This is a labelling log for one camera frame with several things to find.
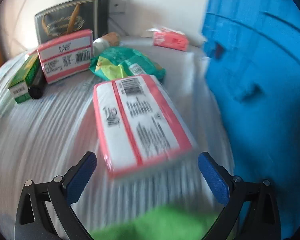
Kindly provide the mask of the pink white tissue pack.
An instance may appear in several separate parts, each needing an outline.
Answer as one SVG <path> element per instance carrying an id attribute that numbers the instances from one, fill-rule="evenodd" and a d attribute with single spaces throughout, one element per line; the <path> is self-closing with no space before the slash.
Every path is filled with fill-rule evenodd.
<path id="1" fill-rule="evenodd" d="M 190 130 L 153 75 L 96 84 L 93 106 L 110 178 L 148 172 L 197 149 Z"/>

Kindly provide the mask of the grey bottle tan label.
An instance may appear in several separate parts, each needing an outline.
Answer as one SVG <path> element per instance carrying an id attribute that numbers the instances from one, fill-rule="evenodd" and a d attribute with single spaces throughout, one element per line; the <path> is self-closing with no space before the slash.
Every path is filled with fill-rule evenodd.
<path id="1" fill-rule="evenodd" d="M 104 50 L 110 47 L 116 47 L 120 44 L 121 37 L 116 32 L 111 32 L 97 38 L 93 42 L 94 57 L 100 55 Z"/>

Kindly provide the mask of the green cardboard box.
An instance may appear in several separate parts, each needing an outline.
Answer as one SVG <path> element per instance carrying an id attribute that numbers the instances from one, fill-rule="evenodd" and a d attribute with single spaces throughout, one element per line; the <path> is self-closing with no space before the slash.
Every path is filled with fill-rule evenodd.
<path id="1" fill-rule="evenodd" d="M 31 98 L 29 87 L 33 83 L 40 68 L 38 53 L 34 51 L 33 53 L 28 54 L 28 58 L 8 85 L 8 90 L 17 104 L 23 103 Z"/>

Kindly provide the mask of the white striped bed sheet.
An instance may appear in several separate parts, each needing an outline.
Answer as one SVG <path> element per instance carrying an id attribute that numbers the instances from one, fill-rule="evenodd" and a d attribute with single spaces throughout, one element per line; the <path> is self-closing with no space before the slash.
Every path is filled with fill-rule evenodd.
<path id="1" fill-rule="evenodd" d="M 186 52 L 159 48 L 147 38 L 123 38 L 166 70 L 164 87 L 198 143 L 228 171 L 233 170 L 230 145 L 217 103 L 205 82 L 208 58 L 198 47 Z M 88 151 L 97 168 L 79 201 L 72 206 L 87 230 L 132 220 L 165 204 L 201 213 L 220 212 L 197 157 L 175 165 L 110 179 L 96 130 L 93 88 L 99 81 L 85 71 L 47 86 L 39 100 L 16 104 L 8 83 L 25 61 L 25 53 L 0 68 L 0 232 L 13 239 L 19 197 L 25 181 L 51 181 L 63 175 Z"/>

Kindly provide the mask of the black cylinder object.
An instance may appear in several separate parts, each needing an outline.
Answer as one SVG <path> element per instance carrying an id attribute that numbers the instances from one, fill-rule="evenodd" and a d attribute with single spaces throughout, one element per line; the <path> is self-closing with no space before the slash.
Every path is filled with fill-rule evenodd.
<path id="1" fill-rule="evenodd" d="M 32 99 L 40 99 L 44 94 L 44 89 L 46 86 L 46 78 L 43 73 L 42 68 L 38 69 L 34 80 L 29 85 L 29 95 Z"/>

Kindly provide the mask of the pink tissue pack standing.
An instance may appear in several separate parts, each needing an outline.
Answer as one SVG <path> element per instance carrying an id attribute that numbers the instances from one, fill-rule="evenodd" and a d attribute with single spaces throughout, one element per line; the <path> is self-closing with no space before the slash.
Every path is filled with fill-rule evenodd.
<path id="1" fill-rule="evenodd" d="M 93 32 L 89 29 L 55 38 L 37 48 L 48 84 L 89 69 Z"/>

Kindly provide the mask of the green snack bag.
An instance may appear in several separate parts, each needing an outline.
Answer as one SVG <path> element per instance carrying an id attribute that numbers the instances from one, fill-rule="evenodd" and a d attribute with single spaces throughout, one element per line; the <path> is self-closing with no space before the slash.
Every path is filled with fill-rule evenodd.
<path id="1" fill-rule="evenodd" d="M 166 70 L 140 51 L 128 47 L 110 47 L 90 60 L 89 69 L 102 80 L 148 74 L 162 81 Z"/>

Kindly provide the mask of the blue fabric storage bin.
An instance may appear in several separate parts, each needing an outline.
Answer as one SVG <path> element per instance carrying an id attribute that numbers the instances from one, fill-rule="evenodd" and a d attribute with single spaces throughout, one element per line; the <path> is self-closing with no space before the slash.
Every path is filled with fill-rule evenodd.
<path id="1" fill-rule="evenodd" d="M 234 173 L 269 180 L 282 239 L 300 239 L 300 0 L 209 0 L 202 33 Z"/>

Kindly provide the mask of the small pink tissue packet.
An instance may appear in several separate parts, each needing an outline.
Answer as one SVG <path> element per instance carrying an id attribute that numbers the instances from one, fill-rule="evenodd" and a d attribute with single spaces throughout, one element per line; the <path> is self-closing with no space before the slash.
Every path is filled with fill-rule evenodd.
<path id="1" fill-rule="evenodd" d="M 151 28 L 148 31 L 153 34 L 153 45 L 157 47 L 187 51 L 189 40 L 181 31 L 169 28 Z"/>

